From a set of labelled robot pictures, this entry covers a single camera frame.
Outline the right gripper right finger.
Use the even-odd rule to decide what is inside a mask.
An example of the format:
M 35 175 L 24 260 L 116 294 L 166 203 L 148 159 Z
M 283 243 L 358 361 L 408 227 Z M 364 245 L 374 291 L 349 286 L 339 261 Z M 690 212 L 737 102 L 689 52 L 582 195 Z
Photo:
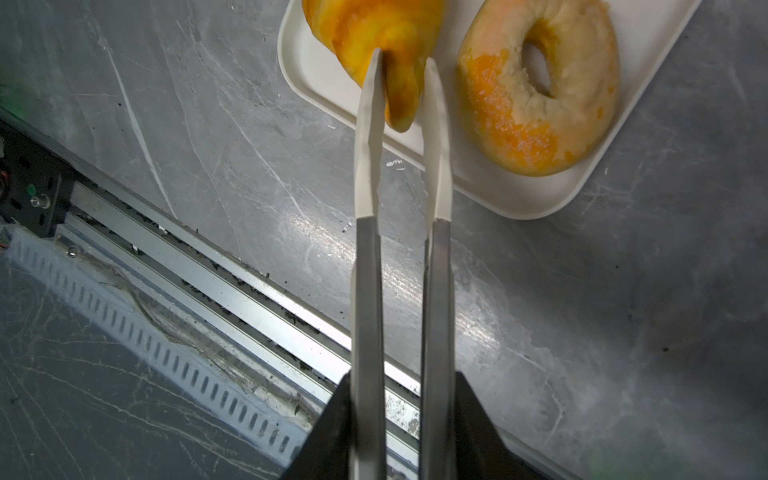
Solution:
M 454 479 L 455 298 L 451 265 L 451 126 L 436 61 L 425 68 L 422 102 L 427 241 L 422 319 L 419 477 Z

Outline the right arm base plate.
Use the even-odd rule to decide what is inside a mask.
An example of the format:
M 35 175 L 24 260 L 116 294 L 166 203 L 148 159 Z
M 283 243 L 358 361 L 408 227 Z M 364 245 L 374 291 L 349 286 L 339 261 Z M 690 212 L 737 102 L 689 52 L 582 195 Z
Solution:
M 1 123 L 1 215 L 41 238 L 64 222 L 75 170 L 33 138 Z

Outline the yellow striped fake croissant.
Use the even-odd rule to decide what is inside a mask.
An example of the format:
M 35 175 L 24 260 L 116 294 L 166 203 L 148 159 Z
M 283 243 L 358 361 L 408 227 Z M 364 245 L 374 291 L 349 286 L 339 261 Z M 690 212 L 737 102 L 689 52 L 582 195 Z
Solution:
M 424 90 L 424 71 L 442 25 L 441 0 L 304 0 L 302 10 L 314 35 L 362 85 L 373 52 L 383 57 L 385 120 L 407 131 Z

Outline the fake ring donut bread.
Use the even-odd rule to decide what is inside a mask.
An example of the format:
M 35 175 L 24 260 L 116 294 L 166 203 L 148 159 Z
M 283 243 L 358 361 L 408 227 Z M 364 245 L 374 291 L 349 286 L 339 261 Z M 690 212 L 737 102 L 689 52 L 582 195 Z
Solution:
M 609 129 L 620 83 L 604 1 L 486 1 L 457 55 L 465 131 L 490 161 L 522 176 L 580 162 Z

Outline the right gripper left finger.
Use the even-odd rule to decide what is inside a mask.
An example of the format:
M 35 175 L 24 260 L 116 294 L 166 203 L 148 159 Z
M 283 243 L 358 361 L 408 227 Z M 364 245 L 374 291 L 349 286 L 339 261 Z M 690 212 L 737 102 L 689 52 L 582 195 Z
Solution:
M 376 49 L 362 86 L 354 142 L 356 259 L 352 289 L 351 479 L 386 477 L 383 306 L 377 196 L 385 112 L 382 71 L 383 53 Z

